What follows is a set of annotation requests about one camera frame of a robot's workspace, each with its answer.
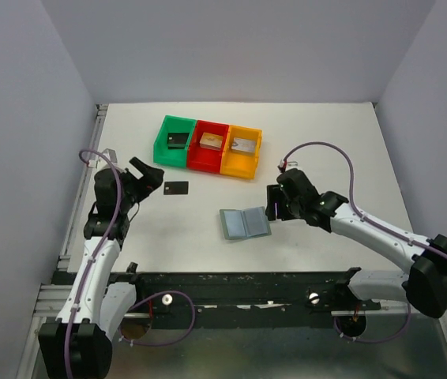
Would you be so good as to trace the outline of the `sage green card holder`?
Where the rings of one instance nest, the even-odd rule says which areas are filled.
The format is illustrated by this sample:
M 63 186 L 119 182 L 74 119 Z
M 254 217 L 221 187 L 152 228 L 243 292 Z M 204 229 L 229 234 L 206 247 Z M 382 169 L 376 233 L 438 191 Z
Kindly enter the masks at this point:
M 219 215 L 226 240 L 258 238 L 272 233 L 264 207 L 220 209 Z

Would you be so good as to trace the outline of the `black credit card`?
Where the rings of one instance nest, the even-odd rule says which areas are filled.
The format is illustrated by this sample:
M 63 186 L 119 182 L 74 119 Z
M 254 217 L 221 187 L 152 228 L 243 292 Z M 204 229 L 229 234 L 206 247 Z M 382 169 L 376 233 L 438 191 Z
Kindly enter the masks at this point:
M 188 181 L 165 182 L 163 188 L 164 196 L 187 195 L 189 192 Z

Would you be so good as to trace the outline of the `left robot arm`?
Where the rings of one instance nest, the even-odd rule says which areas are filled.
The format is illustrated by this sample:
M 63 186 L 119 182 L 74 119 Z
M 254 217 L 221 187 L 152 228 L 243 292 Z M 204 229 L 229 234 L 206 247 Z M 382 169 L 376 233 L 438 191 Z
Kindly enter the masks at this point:
M 109 279 L 130 227 L 130 209 L 162 186 L 164 172 L 136 157 L 130 163 L 140 178 L 113 164 L 94 176 L 96 199 L 84 226 L 80 268 L 62 309 L 39 330 L 50 378 L 106 377 L 116 329 L 137 299 L 134 284 Z

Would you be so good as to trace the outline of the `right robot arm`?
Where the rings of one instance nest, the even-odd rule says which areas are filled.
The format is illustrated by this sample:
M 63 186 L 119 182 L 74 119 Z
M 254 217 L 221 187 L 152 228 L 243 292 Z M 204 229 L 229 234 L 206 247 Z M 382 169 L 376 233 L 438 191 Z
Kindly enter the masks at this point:
M 416 235 L 368 216 L 338 193 L 319 193 L 297 168 L 283 172 L 266 187 L 265 214 L 270 221 L 302 220 L 349 238 L 399 268 L 399 272 L 358 270 L 347 282 L 354 298 L 407 302 L 432 318 L 447 310 L 446 236 Z

